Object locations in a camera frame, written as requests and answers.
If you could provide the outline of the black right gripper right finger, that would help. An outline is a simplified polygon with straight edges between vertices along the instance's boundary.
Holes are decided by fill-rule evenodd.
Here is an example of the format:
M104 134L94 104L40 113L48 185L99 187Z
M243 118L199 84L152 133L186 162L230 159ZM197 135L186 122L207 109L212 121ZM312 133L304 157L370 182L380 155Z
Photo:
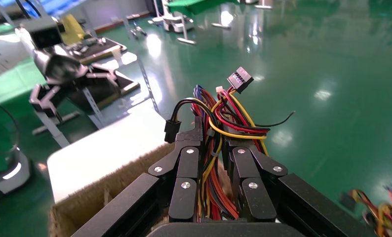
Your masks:
M373 232L253 142L223 145L239 216L254 236L371 237Z

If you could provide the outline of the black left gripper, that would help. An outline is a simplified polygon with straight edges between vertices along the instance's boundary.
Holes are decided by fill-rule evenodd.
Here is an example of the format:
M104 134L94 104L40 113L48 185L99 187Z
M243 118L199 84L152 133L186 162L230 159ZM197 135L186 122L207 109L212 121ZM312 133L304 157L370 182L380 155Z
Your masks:
M66 54L36 50L36 67L48 84L36 84L29 98L36 112L48 117L58 117L57 108L64 99L61 84L69 83L86 75L91 85L105 85L119 95L118 79L114 70L101 64L88 67Z

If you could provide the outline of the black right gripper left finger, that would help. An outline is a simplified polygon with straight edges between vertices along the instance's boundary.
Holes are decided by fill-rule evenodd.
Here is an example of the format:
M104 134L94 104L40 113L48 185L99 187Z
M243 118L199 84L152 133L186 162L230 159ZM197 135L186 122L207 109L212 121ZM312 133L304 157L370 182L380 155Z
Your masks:
M169 223L196 221L201 178L203 123L176 135L174 150L150 166L102 210L80 227L75 237L162 237L154 225L168 208Z

